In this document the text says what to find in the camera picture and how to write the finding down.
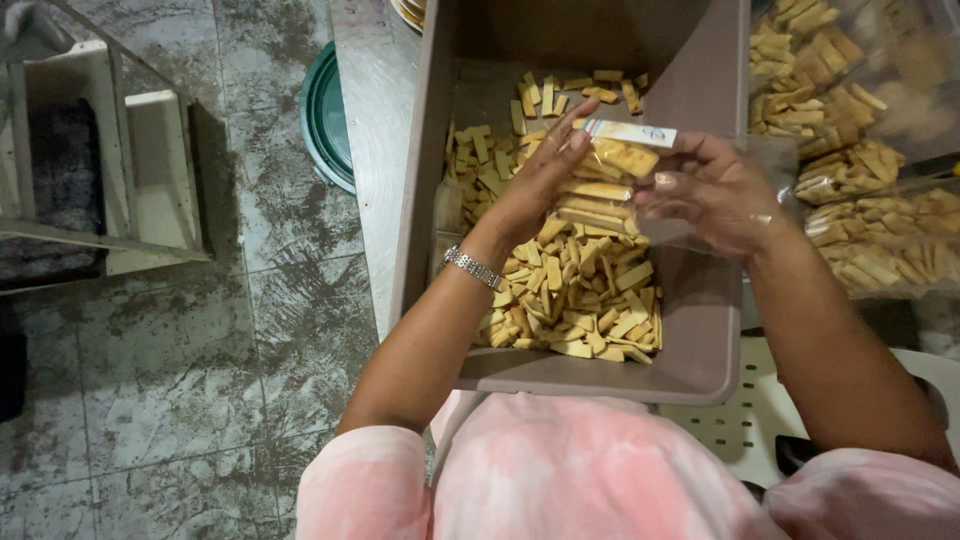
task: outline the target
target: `hand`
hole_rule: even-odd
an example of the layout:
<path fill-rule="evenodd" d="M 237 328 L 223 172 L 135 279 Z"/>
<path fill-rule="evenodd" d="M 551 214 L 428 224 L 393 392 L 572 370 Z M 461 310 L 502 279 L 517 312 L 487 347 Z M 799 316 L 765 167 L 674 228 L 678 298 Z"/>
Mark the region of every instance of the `hand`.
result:
<path fill-rule="evenodd" d="M 796 231 L 763 173 L 723 139 L 681 133 L 673 148 L 658 153 L 662 159 L 653 188 L 634 195 L 647 219 L 685 219 L 719 255 L 734 258 L 753 255 L 782 232 Z"/>
<path fill-rule="evenodd" d="M 592 114 L 599 105 L 600 100 L 591 97 L 557 122 L 476 229 L 497 234 L 508 249 L 540 232 L 560 196 L 560 185 L 590 148 L 590 136 L 573 129 L 573 121 Z"/>

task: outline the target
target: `gray plastic bin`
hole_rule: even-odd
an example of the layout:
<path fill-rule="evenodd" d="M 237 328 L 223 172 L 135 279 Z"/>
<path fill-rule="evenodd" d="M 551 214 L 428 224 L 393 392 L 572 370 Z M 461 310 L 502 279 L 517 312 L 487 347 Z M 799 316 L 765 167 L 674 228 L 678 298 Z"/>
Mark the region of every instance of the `gray plastic bin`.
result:
<path fill-rule="evenodd" d="M 593 69 L 649 71 L 642 120 L 622 104 L 598 116 L 743 135 L 749 2 L 444 0 L 428 4 L 404 187 L 391 326 L 428 282 L 434 190 L 445 132 L 491 124 L 506 136 L 509 100 L 528 69 L 538 80 Z M 571 102 L 577 103 L 571 96 Z M 652 251 L 663 287 L 663 347 L 650 366 L 515 349 L 475 348 L 458 388 L 613 396 L 716 405 L 737 383 L 741 282 L 737 264 L 675 247 Z"/>

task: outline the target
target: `right hand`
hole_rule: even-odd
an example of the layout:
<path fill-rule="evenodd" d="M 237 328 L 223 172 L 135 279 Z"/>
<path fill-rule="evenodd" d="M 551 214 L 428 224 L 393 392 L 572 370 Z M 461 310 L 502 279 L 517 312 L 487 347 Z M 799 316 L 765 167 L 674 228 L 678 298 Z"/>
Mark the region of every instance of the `right hand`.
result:
<path fill-rule="evenodd" d="M 763 173 L 725 140 L 680 133 L 673 148 L 657 152 L 660 163 L 645 179 L 653 188 L 634 195 L 647 219 L 685 219 L 719 255 L 733 258 L 750 257 L 796 229 Z"/>

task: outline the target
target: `left hand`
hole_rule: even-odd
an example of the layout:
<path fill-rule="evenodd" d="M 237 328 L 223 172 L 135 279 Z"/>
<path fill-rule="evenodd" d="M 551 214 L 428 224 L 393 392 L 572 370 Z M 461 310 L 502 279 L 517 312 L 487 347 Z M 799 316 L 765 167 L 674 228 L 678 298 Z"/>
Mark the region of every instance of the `left hand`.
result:
<path fill-rule="evenodd" d="M 509 249 L 540 232 L 561 194 L 560 185 L 590 149 L 590 135 L 573 129 L 573 121 L 589 116 L 599 105 L 600 100 L 591 97 L 557 122 L 476 229 L 496 234 Z"/>

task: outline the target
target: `person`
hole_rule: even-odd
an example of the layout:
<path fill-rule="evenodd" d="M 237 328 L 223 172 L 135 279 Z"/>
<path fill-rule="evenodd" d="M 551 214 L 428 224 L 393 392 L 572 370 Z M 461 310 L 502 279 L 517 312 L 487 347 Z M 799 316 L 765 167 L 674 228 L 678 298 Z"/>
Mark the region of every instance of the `person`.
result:
<path fill-rule="evenodd" d="M 463 253 L 499 269 L 540 230 L 590 147 L 572 122 L 596 107 L 555 126 Z M 336 437 L 303 473 L 297 537 L 960 537 L 960 479 L 924 393 L 762 174 L 717 137 L 679 134 L 635 203 L 649 218 L 687 219 L 742 261 L 780 380 L 822 454 L 761 505 L 646 405 L 452 391 L 492 291 L 449 264 L 372 355 Z M 431 420 L 439 444 L 426 486 Z"/>

